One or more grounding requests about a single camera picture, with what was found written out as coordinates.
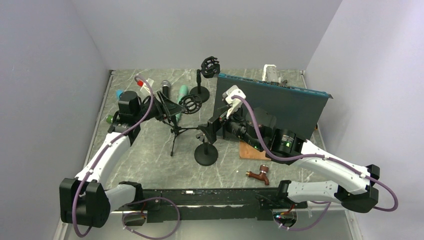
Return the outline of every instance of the gray wall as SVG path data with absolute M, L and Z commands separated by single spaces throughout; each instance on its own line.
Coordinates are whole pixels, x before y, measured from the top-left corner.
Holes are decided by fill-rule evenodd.
M 68 0 L 0 2 L 0 239 L 52 239 L 108 69 Z
M 306 69 L 341 0 L 72 0 L 111 69 Z
M 380 166 L 399 197 L 396 212 L 358 214 L 364 239 L 424 234 L 423 14 L 422 1 L 344 0 L 306 69 L 308 87 L 334 96 L 319 121 L 327 149 Z

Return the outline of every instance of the black stand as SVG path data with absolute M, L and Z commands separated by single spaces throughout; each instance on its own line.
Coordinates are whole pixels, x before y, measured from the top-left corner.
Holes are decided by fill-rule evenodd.
M 196 82 L 197 86 L 193 87 L 190 90 L 190 95 L 198 95 L 201 99 L 201 102 L 204 103 L 209 99 L 210 94 L 209 90 L 206 87 L 200 85 L 202 82 L 202 75 L 200 69 L 198 69 L 196 72 Z
M 199 128 L 198 127 L 180 127 L 180 126 L 178 126 L 177 119 L 175 118 L 175 116 L 171 117 L 171 122 L 173 123 L 173 125 L 163 121 L 164 124 L 169 125 L 172 128 L 171 133 L 174 134 L 173 141 L 172 141 L 172 149 L 171 149 L 171 154 L 170 154 L 170 156 L 172 157 L 174 155 L 175 139 L 177 139 L 177 137 L 180 134 L 182 134 L 182 133 L 184 133 L 188 130 L 199 129 Z
M 217 161 L 218 150 L 214 145 L 203 140 L 203 143 L 194 150 L 194 159 L 202 166 L 210 166 Z

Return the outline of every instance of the microphone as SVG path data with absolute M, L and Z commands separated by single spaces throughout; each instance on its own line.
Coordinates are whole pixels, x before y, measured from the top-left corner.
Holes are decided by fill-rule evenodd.
M 165 95 L 165 97 L 167 97 L 168 99 L 170 98 L 170 88 L 171 88 L 171 83 L 168 80 L 163 80 L 160 85 L 162 86 L 162 93 L 163 95 Z

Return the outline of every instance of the marble tabletop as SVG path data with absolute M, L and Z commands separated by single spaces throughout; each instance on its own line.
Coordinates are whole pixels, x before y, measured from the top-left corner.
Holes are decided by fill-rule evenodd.
M 223 69 L 222 73 L 253 79 L 262 77 L 262 69 Z M 156 92 L 161 88 L 161 81 L 168 80 L 172 84 L 170 98 L 177 100 L 179 89 L 187 85 L 189 90 L 196 86 L 196 69 L 123 69 L 112 72 L 112 80 L 106 94 L 101 118 L 90 152 L 90 159 L 97 152 L 105 139 L 109 124 L 107 115 L 118 110 L 116 90 L 135 91 L 139 95 L 140 87 L 134 82 L 134 75 L 141 74 L 146 79 L 154 80 L 152 86 Z M 288 80 L 290 86 L 304 88 L 298 70 L 279 70 L 279 76 Z M 191 115 L 182 115 L 181 127 L 197 127 L 204 124 L 212 116 L 217 88 L 217 79 L 202 79 L 202 86 L 210 91 L 210 98 L 200 111 Z M 261 164 L 269 166 L 267 174 L 269 187 L 277 187 L 281 180 L 297 182 L 326 181 L 324 176 L 309 170 L 279 164 L 271 161 L 247 160 L 239 158 L 239 143 L 218 139 L 214 146 L 218 150 L 218 160 L 211 166 L 201 166 L 194 159 L 194 151 L 201 144 L 195 135 L 199 130 L 189 130 L 175 141 L 174 155 L 171 157 L 171 146 L 174 135 L 170 127 L 151 119 L 141 124 L 141 131 L 132 147 L 120 158 L 106 183 L 106 189 L 118 185 L 121 181 L 141 183 L 145 189 L 188 189 L 188 188 L 259 188 L 264 183 L 246 177 L 246 171 L 257 173 Z M 323 143 L 318 131 L 310 138 L 318 147 Z

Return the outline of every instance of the tripod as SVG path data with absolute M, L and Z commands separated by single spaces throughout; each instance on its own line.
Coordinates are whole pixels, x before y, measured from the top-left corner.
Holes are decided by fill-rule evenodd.
M 180 126 L 178 126 L 178 122 L 177 122 L 177 119 L 176 119 L 176 117 L 175 116 L 172 116 L 172 117 L 170 117 L 170 122 L 172 123 L 172 124 L 170 124 L 170 123 L 168 123 L 168 122 L 166 122 L 166 121 L 162 121 L 164 124 L 166 124 L 166 125 L 168 125 L 168 126 L 170 126 L 172 129 L 171 129 L 171 133 L 172 134 L 174 134 L 174 136 L 173 136 L 173 141 L 172 141 L 172 149 L 171 149 L 171 154 L 170 154 L 170 156 L 172 157 L 173 155 L 174 155 L 174 145 L 175 145 L 175 139 L 177 139 L 177 137 L 180 135 L 180 134 L 182 134 L 182 133 L 184 133 L 184 132 L 186 132 L 186 131 L 188 131 L 188 130 L 199 130 L 199 128 L 198 127 L 180 127 Z

